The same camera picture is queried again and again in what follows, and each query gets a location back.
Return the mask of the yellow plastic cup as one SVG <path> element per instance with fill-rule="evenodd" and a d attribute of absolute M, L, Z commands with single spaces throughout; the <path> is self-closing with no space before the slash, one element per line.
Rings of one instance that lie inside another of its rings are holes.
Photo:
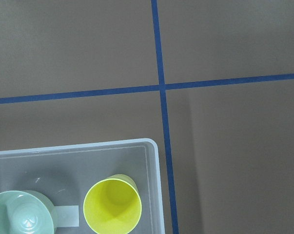
<path fill-rule="evenodd" d="M 97 182 L 83 202 L 85 221 L 97 234 L 128 234 L 139 223 L 141 214 L 137 185 L 124 174 Z"/>

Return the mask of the light green bowl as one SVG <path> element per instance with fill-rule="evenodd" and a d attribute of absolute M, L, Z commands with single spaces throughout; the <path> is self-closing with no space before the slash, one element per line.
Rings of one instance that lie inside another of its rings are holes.
<path fill-rule="evenodd" d="M 0 234 L 54 234 L 57 224 L 56 208 L 42 193 L 0 193 Z"/>

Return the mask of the clear plastic storage box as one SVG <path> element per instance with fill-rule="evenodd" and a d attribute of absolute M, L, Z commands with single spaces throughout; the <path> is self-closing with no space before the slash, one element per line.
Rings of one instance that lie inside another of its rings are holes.
<path fill-rule="evenodd" d="M 55 206 L 75 206 L 58 234 L 90 234 L 83 201 L 97 182 L 116 174 L 137 185 L 142 215 L 135 234 L 165 233 L 157 144 L 149 138 L 0 151 L 0 192 L 32 190 Z"/>

